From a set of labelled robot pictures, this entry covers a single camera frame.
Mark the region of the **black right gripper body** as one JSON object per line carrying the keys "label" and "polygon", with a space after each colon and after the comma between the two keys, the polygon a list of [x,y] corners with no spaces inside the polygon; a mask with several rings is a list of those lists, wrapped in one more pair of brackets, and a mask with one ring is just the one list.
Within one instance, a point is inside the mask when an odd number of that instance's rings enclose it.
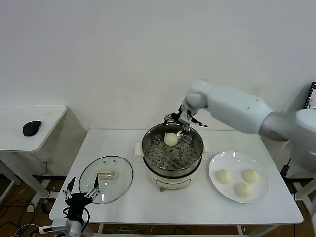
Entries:
{"label": "black right gripper body", "polygon": [[191,112],[189,110],[184,110],[179,112],[178,121],[182,125],[187,125],[191,123]]}

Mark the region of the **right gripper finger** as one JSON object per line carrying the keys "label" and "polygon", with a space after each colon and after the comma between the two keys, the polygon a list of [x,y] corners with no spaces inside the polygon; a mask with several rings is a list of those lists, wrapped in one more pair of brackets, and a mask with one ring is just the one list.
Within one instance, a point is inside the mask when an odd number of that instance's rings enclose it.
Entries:
{"label": "right gripper finger", "polygon": [[164,117],[164,123],[179,123],[179,113],[170,113]]}
{"label": "right gripper finger", "polygon": [[190,133],[191,126],[189,124],[183,124],[181,129],[176,133],[178,138],[181,138],[183,135]]}

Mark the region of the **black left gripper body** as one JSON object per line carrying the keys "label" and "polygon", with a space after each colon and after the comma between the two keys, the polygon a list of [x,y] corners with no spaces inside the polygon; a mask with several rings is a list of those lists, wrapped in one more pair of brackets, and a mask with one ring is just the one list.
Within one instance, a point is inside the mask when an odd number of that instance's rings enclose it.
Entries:
{"label": "black left gripper body", "polygon": [[82,219],[84,208],[93,202],[87,193],[74,193],[65,200],[69,207],[66,217],[68,219]]}

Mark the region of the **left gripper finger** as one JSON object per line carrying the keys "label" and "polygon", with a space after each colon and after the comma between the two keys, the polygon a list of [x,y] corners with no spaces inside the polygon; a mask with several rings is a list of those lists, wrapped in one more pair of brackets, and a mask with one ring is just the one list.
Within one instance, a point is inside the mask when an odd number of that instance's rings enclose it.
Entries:
{"label": "left gripper finger", "polygon": [[74,187],[74,184],[75,184],[75,177],[72,178],[72,180],[68,183],[66,189],[64,189],[62,192],[65,196],[65,199],[71,199],[72,198],[72,190],[73,190],[73,187]]}
{"label": "left gripper finger", "polygon": [[99,177],[96,175],[93,189],[89,191],[87,194],[84,195],[85,198],[96,198],[100,193],[100,188],[99,188]]}

